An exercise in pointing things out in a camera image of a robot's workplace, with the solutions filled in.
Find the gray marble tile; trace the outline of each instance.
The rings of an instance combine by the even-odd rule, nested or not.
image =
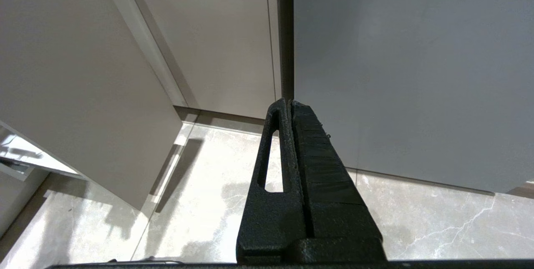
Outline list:
[[[185,144],[187,143],[189,134],[191,133],[192,129],[193,129],[192,123],[182,123],[181,129],[178,132],[178,136],[176,136],[174,144],[171,147],[171,151],[169,152],[169,154],[167,155],[167,158],[165,159],[164,168],[162,168],[162,170],[156,177],[154,185],[152,186],[152,189],[150,190],[149,198],[151,199],[152,202],[156,203],[161,198],[162,193],[169,180],[170,174],[172,174],[172,172],[174,171],[174,168],[177,163],[177,159],[181,155],[181,152]]]
[[[254,134],[195,125],[132,259],[235,262],[259,140]],[[274,172],[277,145],[274,139]],[[277,179],[272,176],[270,189],[281,188]]]
[[[534,199],[358,172],[388,259],[534,257]]]
[[[346,169],[347,169],[347,172],[349,172],[350,178],[353,180],[354,184],[356,184],[356,179],[357,179],[357,176],[358,176],[358,170],[353,169],[353,168],[346,168]]]
[[[138,211],[98,185],[54,173],[43,187],[44,203],[0,269],[127,261],[148,223],[145,214],[155,206],[148,201]]]
[[[46,189],[38,187],[34,195],[29,199],[21,212],[15,218],[15,221],[8,227],[3,236],[0,236],[0,263],[8,255],[11,248],[15,245],[20,235],[25,228],[32,221],[35,214],[38,212],[46,198],[44,194]]]
[[[201,111],[198,119],[196,120],[196,124],[202,126],[211,126],[213,128],[221,128],[224,130],[235,130],[252,134],[261,134],[263,131],[264,121],[265,120],[263,119],[229,115],[227,113]]]

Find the black plastic bracket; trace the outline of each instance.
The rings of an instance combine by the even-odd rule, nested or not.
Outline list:
[[[283,193],[264,190],[275,130]],[[236,256],[239,264],[385,261],[380,231],[309,106],[269,107]]]

